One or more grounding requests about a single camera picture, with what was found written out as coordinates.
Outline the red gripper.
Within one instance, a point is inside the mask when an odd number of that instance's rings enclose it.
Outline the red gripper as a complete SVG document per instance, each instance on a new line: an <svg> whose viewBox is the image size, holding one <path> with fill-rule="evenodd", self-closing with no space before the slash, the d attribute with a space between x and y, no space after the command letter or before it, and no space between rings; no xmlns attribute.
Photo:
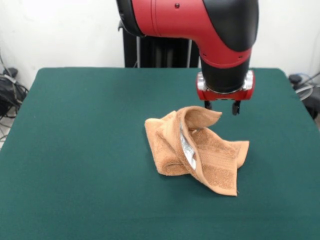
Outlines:
<svg viewBox="0 0 320 240"><path fill-rule="evenodd" d="M208 110L212 109L210 101L234 100L232 104L232 114L237 116L240 114L241 102L251 99L254 93L255 83L256 78L254 71L249 70L240 89L231 93L217 93L207 87L202 72L199 72L196 76L196 92L199 99L204 101L204 107Z"/></svg>

